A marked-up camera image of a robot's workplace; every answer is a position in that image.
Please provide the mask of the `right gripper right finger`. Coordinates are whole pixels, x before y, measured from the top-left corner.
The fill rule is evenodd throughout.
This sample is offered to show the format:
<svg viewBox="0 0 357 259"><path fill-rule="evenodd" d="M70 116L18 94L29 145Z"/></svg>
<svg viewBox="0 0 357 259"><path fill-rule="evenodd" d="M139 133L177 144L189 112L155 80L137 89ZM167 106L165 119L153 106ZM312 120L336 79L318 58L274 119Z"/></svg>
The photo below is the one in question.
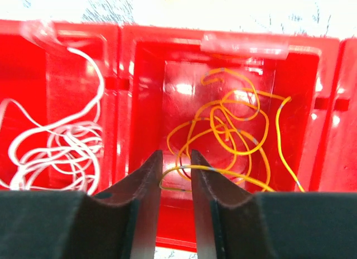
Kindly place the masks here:
<svg viewBox="0 0 357 259"><path fill-rule="evenodd" d="M355 258L356 194L249 193L193 151L199 258Z"/></svg>

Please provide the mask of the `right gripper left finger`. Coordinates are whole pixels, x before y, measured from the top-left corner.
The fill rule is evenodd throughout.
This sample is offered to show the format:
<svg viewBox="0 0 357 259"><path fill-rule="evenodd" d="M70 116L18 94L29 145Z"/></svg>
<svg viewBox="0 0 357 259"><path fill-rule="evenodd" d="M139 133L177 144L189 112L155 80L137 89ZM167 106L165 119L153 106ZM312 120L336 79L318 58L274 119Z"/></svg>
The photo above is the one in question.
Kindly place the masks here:
<svg viewBox="0 0 357 259"><path fill-rule="evenodd" d="M95 196L1 192L2 258L153 258L163 155Z"/></svg>

